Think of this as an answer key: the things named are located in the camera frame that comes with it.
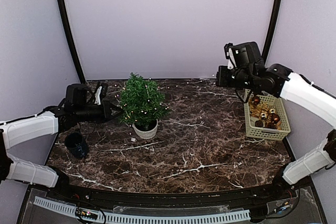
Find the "small green christmas tree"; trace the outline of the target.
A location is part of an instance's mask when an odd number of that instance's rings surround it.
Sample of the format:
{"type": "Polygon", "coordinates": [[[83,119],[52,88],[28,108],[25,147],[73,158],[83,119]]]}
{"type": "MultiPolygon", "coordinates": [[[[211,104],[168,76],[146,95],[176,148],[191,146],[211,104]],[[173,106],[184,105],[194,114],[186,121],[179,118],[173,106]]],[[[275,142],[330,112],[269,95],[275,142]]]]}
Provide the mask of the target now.
{"type": "Polygon", "coordinates": [[[120,94],[119,105],[123,108],[123,114],[119,121],[132,127],[144,140],[156,136],[159,120],[170,112],[165,104],[165,95],[158,87],[156,81],[130,73],[120,94]]]}

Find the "beige perforated plastic basket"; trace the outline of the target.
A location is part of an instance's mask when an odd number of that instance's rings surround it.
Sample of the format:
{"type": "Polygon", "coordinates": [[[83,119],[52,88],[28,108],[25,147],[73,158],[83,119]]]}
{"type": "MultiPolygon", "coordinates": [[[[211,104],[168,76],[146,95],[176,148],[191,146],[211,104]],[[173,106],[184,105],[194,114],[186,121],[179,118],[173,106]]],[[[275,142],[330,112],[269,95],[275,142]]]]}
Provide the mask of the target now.
{"type": "Polygon", "coordinates": [[[281,141],[291,132],[282,99],[246,89],[244,101],[247,137],[281,141]]]}

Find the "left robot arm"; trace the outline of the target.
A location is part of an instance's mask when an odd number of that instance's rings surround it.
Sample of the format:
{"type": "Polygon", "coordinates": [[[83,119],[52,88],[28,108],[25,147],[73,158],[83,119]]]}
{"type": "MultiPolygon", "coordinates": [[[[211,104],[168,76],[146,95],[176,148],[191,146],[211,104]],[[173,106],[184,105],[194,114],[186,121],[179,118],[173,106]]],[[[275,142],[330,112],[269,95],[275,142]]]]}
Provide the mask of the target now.
{"type": "Polygon", "coordinates": [[[123,113],[123,109],[105,100],[108,85],[97,84],[91,90],[84,84],[71,84],[57,106],[20,119],[1,122],[1,180],[18,180],[53,188],[63,201],[74,197],[74,189],[59,181],[59,173],[49,166],[38,165],[9,154],[12,147],[32,139],[65,132],[80,122],[108,122],[123,113]]]}

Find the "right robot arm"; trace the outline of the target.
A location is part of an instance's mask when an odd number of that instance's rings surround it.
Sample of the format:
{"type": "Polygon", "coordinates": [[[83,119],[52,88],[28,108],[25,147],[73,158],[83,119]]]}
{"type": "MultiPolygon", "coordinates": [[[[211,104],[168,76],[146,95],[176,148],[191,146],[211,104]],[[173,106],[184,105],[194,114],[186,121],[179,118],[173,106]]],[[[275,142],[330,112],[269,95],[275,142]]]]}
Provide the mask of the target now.
{"type": "MultiPolygon", "coordinates": [[[[276,98],[293,102],[335,127],[335,95],[310,82],[291,69],[274,64],[254,75],[249,69],[219,66],[216,74],[218,87],[247,88],[255,93],[266,92],[276,98]]],[[[268,188],[273,200],[280,199],[288,191],[288,185],[326,166],[335,165],[335,130],[313,150],[298,160],[289,163],[281,171],[281,177],[268,188]]]]}

